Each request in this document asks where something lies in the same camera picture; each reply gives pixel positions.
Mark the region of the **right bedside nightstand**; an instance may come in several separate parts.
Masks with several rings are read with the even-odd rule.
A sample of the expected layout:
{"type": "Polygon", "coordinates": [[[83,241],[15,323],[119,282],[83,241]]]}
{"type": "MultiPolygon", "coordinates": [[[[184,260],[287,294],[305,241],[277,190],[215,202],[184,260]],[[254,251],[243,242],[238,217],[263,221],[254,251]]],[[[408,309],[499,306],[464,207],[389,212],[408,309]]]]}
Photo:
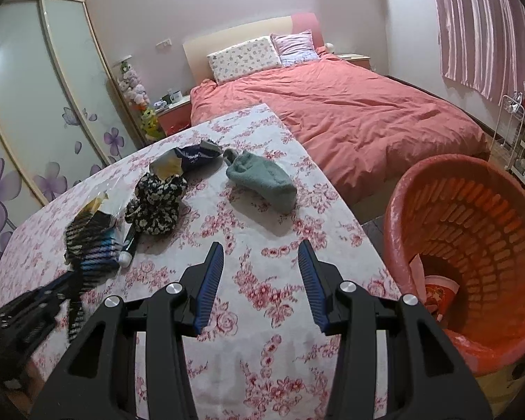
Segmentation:
{"type": "Polygon", "coordinates": [[[371,58],[366,55],[360,55],[355,53],[350,54],[339,54],[337,55],[341,60],[348,62],[349,64],[356,65],[357,67],[364,67],[371,70],[371,58]]]}

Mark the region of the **red plastic laundry basket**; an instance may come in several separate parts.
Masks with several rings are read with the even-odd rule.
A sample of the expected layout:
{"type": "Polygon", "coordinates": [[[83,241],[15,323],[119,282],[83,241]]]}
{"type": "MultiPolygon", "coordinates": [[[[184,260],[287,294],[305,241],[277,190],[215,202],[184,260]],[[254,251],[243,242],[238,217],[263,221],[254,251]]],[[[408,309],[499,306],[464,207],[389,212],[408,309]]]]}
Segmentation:
{"type": "Polygon", "coordinates": [[[476,376],[525,354],[525,191],[485,160],[436,155],[400,178],[384,215],[384,261],[402,293],[410,267],[459,285],[443,318],[476,376]]]}

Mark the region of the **pink floral tablecloth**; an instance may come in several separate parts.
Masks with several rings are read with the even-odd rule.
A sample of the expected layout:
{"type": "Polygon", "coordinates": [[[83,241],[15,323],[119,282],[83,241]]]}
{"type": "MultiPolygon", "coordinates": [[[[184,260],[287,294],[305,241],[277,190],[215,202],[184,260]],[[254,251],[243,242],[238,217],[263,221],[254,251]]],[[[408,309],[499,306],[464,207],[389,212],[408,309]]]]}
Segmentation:
{"type": "Polygon", "coordinates": [[[132,265],[87,293],[92,313],[104,298],[148,297],[177,281],[209,247],[225,266],[203,333],[185,342],[187,370],[203,419],[320,419],[326,412],[340,341],[313,322],[298,268],[303,240],[317,256],[383,298],[399,296],[380,256],[317,164],[265,105],[240,110],[171,136],[71,187],[23,222],[0,254],[0,306],[51,282],[65,269],[63,233],[106,183],[130,197],[160,155],[210,139],[276,162],[297,186],[297,205],[277,213],[252,191],[231,183],[217,161],[188,179],[173,233],[140,240],[132,265]]]}

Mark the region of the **stack of plush toys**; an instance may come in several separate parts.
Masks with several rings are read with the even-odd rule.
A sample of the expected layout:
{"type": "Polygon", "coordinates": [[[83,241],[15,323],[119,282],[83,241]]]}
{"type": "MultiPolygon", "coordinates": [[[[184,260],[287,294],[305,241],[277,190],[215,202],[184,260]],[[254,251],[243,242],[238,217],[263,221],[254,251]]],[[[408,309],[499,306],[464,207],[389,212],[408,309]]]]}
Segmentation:
{"type": "Polygon", "coordinates": [[[149,95],[136,70],[131,64],[131,56],[125,57],[118,64],[119,78],[117,85],[125,103],[136,116],[136,121],[144,138],[148,142],[162,139],[165,133],[159,125],[156,112],[151,106],[149,95]]]}

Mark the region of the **black floral fabric item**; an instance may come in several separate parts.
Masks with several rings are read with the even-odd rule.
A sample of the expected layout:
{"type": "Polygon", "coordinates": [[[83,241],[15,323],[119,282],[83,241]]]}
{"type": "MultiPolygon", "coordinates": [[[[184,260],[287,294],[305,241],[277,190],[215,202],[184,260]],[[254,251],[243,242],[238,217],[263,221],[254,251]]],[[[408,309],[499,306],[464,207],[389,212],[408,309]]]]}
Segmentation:
{"type": "Polygon", "coordinates": [[[125,210],[125,221],[142,234],[166,235],[175,229],[188,182],[181,175],[166,179],[145,173],[134,188],[125,210]]]}

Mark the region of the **green tube white cap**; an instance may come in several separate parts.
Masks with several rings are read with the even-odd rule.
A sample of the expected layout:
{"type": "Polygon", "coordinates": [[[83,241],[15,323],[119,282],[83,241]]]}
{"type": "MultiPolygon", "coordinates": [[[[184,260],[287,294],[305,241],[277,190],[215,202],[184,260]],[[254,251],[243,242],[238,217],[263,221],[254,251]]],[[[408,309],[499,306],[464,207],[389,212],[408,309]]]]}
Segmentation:
{"type": "Polygon", "coordinates": [[[136,230],[135,225],[131,225],[118,254],[118,263],[121,268],[128,268],[132,264],[139,238],[140,232],[136,230]]]}

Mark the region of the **beige pink headboard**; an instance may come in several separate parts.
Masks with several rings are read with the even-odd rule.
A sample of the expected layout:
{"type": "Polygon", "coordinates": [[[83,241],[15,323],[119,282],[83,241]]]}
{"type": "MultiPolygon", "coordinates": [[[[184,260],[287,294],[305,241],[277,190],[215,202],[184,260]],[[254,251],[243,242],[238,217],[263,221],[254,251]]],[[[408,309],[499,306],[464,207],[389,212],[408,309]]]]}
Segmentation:
{"type": "Polygon", "coordinates": [[[203,80],[213,79],[208,64],[209,53],[273,33],[285,35],[306,30],[312,32],[316,48],[322,48],[325,45],[317,16],[313,12],[300,12],[219,30],[185,41],[183,48],[193,80],[198,85],[203,80]]]}

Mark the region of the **floral glass wardrobe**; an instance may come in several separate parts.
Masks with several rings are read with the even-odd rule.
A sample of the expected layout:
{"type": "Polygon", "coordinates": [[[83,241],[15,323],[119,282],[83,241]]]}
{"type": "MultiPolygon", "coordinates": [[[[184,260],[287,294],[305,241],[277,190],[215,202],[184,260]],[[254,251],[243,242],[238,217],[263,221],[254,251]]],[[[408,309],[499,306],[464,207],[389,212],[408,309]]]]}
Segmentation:
{"type": "Polygon", "coordinates": [[[0,261],[14,231],[139,150],[84,0],[0,6],[0,261]]]}

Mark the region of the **white floral pillow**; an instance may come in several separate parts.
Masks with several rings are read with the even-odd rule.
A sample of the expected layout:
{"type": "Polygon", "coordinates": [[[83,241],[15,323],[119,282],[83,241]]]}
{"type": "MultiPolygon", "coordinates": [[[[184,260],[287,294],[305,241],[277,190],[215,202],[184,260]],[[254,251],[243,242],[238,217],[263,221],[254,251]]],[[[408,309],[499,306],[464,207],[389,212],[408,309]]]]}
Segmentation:
{"type": "Polygon", "coordinates": [[[208,64],[217,84],[281,67],[281,58],[269,36],[261,36],[209,53],[208,64]]]}

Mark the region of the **left red nightstand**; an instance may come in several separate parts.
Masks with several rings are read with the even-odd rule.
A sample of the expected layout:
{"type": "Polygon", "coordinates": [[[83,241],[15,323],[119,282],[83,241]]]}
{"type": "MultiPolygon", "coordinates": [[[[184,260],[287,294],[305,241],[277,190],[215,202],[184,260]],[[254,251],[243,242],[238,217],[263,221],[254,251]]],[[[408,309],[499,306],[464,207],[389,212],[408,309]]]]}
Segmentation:
{"type": "Polygon", "coordinates": [[[165,135],[175,135],[190,126],[191,99],[185,96],[182,100],[172,103],[158,115],[158,122],[165,135]]]}

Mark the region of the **teal fuzzy sock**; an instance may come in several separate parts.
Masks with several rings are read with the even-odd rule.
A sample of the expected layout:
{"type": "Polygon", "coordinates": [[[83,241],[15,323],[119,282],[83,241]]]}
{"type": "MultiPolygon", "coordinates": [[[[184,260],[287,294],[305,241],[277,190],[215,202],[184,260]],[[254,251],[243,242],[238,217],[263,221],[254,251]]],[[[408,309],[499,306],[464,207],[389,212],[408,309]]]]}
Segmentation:
{"type": "Polygon", "coordinates": [[[290,214],[297,202],[297,187],[274,161],[244,151],[225,149],[226,176],[236,185],[254,191],[281,214],[290,214]]]}

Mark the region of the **pink striped curtain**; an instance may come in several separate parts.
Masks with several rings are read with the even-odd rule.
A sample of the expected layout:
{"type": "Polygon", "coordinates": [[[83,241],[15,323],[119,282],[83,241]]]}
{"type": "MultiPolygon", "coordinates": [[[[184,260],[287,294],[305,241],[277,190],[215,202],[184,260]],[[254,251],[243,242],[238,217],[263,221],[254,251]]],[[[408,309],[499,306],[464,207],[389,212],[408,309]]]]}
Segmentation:
{"type": "Polygon", "coordinates": [[[485,99],[525,84],[525,7],[520,0],[435,0],[441,72],[485,99]]]}

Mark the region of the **pink striped pillow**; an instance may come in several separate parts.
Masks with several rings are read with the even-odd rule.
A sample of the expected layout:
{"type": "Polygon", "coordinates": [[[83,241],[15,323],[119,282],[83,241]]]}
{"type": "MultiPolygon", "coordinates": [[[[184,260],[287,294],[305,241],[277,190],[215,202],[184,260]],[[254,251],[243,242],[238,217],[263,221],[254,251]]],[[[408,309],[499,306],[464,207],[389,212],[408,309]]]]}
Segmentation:
{"type": "Polygon", "coordinates": [[[317,61],[320,58],[310,29],[288,35],[271,34],[270,39],[284,67],[317,61]]]}

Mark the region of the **black striped snack bag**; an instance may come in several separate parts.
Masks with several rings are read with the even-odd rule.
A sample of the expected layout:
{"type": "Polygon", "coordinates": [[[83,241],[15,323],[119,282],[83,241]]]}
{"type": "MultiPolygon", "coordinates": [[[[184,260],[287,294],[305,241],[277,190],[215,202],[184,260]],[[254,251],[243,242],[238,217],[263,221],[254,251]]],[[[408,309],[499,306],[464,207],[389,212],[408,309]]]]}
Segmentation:
{"type": "Polygon", "coordinates": [[[72,343],[85,321],[82,297],[113,277],[122,248],[117,219],[102,209],[109,206],[105,191],[91,199],[64,232],[65,262],[70,267],[68,341],[72,343]]]}

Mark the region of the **bed with red duvet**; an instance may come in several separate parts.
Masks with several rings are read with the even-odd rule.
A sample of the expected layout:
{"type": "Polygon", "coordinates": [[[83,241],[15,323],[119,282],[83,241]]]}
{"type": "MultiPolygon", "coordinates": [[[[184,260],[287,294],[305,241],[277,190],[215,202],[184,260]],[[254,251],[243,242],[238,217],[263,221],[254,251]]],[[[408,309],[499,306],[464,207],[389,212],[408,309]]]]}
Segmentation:
{"type": "Polygon", "coordinates": [[[460,108],[333,54],[191,92],[190,121],[265,104],[350,205],[434,155],[487,159],[488,138],[460,108]]]}

